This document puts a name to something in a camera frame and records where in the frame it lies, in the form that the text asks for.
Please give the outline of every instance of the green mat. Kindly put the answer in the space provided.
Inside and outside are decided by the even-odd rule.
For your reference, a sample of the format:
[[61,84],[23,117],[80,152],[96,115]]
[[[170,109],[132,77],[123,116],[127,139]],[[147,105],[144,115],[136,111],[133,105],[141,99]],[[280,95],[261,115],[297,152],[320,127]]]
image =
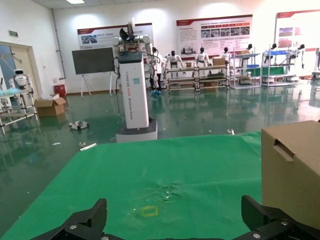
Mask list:
[[[247,69],[247,72],[251,73],[252,77],[259,77],[260,76],[260,68],[257,69]],[[282,75],[285,74],[285,69],[283,66],[278,67],[270,67],[270,75]],[[268,75],[268,67],[262,68],[262,75]]]
[[106,198],[104,231],[126,240],[232,239],[261,201],[260,133],[103,144],[79,152],[2,237],[27,240]]

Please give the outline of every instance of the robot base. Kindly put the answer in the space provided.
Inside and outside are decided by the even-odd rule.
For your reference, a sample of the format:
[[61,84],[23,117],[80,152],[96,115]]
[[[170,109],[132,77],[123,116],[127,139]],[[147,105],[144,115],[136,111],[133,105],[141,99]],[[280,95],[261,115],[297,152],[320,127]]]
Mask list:
[[149,123],[149,127],[144,128],[127,128],[124,123],[122,127],[115,134],[117,143],[142,142],[158,139],[158,123],[153,119]]

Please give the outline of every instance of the poster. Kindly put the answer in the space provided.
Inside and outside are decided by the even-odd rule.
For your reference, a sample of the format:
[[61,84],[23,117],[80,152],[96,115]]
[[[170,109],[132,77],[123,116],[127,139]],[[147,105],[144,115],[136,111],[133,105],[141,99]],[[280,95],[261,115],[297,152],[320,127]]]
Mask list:
[[[80,49],[112,48],[112,39],[119,37],[119,32],[122,28],[126,32],[128,31],[127,25],[78,29]],[[134,35],[148,35],[151,43],[154,43],[152,23],[136,24],[135,27],[133,27],[133,32]]]
[[320,47],[319,22],[320,9],[279,12],[276,15],[274,42],[279,50],[295,50],[305,45],[303,55],[304,69],[296,63],[298,76],[311,75],[315,68],[316,48]]
[[194,59],[201,47],[211,58],[221,55],[225,47],[240,51],[251,43],[252,15],[178,20],[176,25],[183,60]]

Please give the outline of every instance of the red box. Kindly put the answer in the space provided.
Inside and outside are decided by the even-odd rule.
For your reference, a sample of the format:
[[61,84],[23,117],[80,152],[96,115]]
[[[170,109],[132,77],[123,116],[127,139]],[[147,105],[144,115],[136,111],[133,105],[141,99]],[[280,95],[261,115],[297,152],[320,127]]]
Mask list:
[[66,88],[65,85],[55,85],[54,86],[54,93],[59,94],[60,98],[64,98],[66,96]]

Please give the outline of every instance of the green floor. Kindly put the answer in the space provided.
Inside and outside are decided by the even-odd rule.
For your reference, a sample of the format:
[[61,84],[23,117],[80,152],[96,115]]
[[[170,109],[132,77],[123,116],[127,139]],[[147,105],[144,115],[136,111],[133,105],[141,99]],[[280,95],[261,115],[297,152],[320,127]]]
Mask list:
[[[309,84],[250,90],[172,92],[148,98],[150,116],[158,120],[158,138],[224,135],[259,131],[262,127],[320,119],[320,94]],[[37,196],[79,152],[79,143],[115,143],[115,133],[124,121],[123,101],[96,94],[67,98],[66,113],[59,118],[34,120],[13,126],[7,140],[0,135],[0,236],[23,214]],[[90,129],[70,131],[67,123],[88,121]],[[226,151],[232,146],[226,145]],[[162,154],[146,152],[153,156]]]

